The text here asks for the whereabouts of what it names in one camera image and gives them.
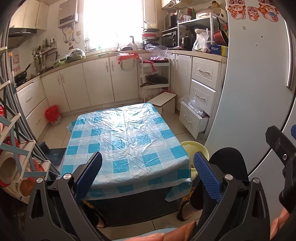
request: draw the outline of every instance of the blue and white checkered tablecloth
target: blue and white checkered tablecloth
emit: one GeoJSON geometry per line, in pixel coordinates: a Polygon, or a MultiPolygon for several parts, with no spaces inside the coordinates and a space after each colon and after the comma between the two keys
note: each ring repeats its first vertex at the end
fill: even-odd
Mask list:
{"type": "Polygon", "coordinates": [[[150,103],[80,115],[68,126],[71,138],[62,175],[73,173],[99,151],[102,167],[86,200],[107,199],[172,187],[172,201],[190,191],[187,153],[150,103]]]}

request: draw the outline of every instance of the metal screw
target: metal screw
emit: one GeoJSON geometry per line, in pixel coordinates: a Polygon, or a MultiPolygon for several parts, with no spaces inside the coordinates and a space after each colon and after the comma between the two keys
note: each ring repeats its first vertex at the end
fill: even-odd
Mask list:
{"type": "Polygon", "coordinates": [[[67,173],[63,176],[64,179],[68,180],[71,178],[71,174],[70,173],[67,173]]]}
{"type": "Polygon", "coordinates": [[[256,183],[256,184],[259,184],[260,183],[260,180],[258,178],[254,178],[253,179],[253,182],[256,183]]]}
{"type": "Polygon", "coordinates": [[[227,179],[227,180],[232,180],[233,179],[233,176],[232,175],[230,175],[230,174],[226,174],[225,175],[225,178],[227,179]]]}
{"type": "Polygon", "coordinates": [[[37,178],[37,180],[36,180],[37,183],[41,183],[42,181],[43,181],[43,178],[42,178],[42,177],[39,177],[39,178],[37,178]]]}

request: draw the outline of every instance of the black pants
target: black pants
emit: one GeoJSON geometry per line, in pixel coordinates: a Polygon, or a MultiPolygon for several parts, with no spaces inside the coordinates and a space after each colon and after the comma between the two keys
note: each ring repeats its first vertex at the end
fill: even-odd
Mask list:
{"type": "MultiPolygon", "coordinates": [[[[217,165],[224,174],[231,174],[238,180],[249,181],[248,172],[246,169],[244,159],[241,153],[235,148],[227,147],[216,151],[211,156],[209,162],[211,164],[217,165]]],[[[211,215],[212,211],[217,205],[216,200],[212,199],[209,196],[204,185],[199,186],[200,187],[196,188],[190,197],[190,204],[192,205],[192,207],[194,207],[197,210],[202,209],[202,215],[199,219],[194,234],[196,234],[199,231],[199,229],[203,226],[203,224],[211,215]]],[[[240,200],[236,200],[236,202],[236,205],[239,205],[240,200]]]]}

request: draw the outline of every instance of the bright window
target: bright window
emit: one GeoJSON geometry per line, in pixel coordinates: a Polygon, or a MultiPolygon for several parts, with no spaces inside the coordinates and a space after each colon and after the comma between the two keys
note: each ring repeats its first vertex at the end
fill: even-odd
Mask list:
{"type": "Polygon", "coordinates": [[[141,0],[85,0],[84,38],[87,51],[110,51],[117,45],[126,46],[134,36],[141,42],[143,29],[143,1],[141,0]]]}

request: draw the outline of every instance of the wooden stool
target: wooden stool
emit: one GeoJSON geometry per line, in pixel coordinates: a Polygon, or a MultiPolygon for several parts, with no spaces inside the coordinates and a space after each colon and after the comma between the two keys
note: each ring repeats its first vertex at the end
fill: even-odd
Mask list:
{"type": "Polygon", "coordinates": [[[162,115],[163,110],[174,114],[175,113],[175,97],[176,97],[176,94],[163,92],[148,102],[154,105],[154,107],[157,109],[160,115],[162,115]]]}

